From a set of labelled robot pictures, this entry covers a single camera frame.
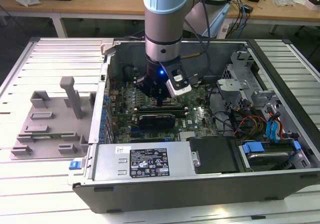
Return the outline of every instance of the slatted aluminum surface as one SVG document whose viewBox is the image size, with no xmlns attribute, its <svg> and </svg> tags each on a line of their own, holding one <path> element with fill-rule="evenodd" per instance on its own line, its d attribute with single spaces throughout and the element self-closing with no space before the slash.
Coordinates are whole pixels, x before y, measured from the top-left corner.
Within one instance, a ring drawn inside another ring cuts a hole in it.
<svg viewBox="0 0 320 224">
<path fill-rule="evenodd" d="M 320 129 L 320 77 L 318 72 L 292 44 L 285 44 L 282 40 L 256 40 L 256 42 Z M 271 90 L 271 85 L 264 74 L 259 71 L 259 75 L 267 88 Z"/>
<path fill-rule="evenodd" d="M 304 188 L 284 201 L 254 202 L 180 209 L 94 214 L 72 191 L 82 170 L 69 171 L 70 159 L 9 159 L 36 90 L 66 97 L 63 75 L 75 78 L 81 96 L 96 90 L 101 39 L 41 39 L 30 43 L 0 88 L 0 223 L 160 224 L 160 223 L 315 223 L 320 220 L 320 185 Z M 264 220 L 252 220 L 262 215 Z"/>
</svg>

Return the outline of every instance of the robotic arm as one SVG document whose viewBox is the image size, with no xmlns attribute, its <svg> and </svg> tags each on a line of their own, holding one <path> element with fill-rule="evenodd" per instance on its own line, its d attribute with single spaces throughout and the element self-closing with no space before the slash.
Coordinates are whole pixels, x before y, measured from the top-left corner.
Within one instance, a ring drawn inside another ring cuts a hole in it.
<svg viewBox="0 0 320 224">
<path fill-rule="evenodd" d="M 200 0 L 143 0 L 145 5 L 146 75 L 137 88 L 147 96 L 162 100 L 191 91 L 189 79 L 180 62 L 184 20 L 197 33 L 212 36 L 218 32 L 229 9 L 228 0 L 204 0 L 211 22 L 207 32 L 206 14 Z"/>
</svg>

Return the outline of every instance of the warning label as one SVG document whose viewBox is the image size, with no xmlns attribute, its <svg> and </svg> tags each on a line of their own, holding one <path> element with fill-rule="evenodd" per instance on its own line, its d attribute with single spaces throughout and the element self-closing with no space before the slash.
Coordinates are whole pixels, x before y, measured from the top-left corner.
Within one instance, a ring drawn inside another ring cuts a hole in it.
<svg viewBox="0 0 320 224">
<path fill-rule="evenodd" d="M 170 176 L 167 149 L 130 150 L 130 176 L 132 178 Z"/>
</svg>

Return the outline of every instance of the white sticker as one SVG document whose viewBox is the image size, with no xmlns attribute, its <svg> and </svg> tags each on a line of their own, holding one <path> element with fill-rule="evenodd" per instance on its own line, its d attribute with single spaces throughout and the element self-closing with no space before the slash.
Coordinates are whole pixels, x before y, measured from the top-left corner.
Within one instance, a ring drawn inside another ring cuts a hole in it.
<svg viewBox="0 0 320 224">
<path fill-rule="evenodd" d="M 159 168 L 159 172 L 162 173 L 162 172 L 168 172 L 169 169 L 168 168 Z"/>
<path fill-rule="evenodd" d="M 130 153 L 131 146 L 115 147 L 115 154 Z"/>
</svg>

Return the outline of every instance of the blue release tab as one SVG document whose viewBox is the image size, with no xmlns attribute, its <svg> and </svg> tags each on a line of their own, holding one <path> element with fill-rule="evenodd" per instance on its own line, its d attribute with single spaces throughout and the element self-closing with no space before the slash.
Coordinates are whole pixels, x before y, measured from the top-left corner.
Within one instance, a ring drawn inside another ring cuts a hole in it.
<svg viewBox="0 0 320 224">
<path fill-rule="evenodd" d="M 244 153 L 260 153 L 265 151 L 261 142 L 247 142 L 242 145 L 242 148 Z"/>
<path fill-rule="evenodd" d="M 270 137 L 271 134 L 271 124 L 271 121 L 268 121 L 268 123 L 266 124 L 265 134 L 267 138 Z"/>
<path fill-rule="evenodd" d="M 71 161 L 69 170 L 80 170 L 81 169 L 81 161 Z"/>
<path fill-rule="evenodd" d="M 270 134 L 270 139 L 274 140 L 275 143 L 279 142 L 279 140 L 277 139 L 277 129 L 278 129 L 278 123 L 273 122 L 271 134 Z"/>
<path fill-rule="evenodd" d="M 300 143 L 299 143 L 298 141 L 294 141 L 294 142 L 293 142 L 293 145 L 294 145 L 294 147 L 295 147 L 295 149 L 296 149 L 297 151 L 301 149 L 301 145 L 300 145 Z"/>
</svg>

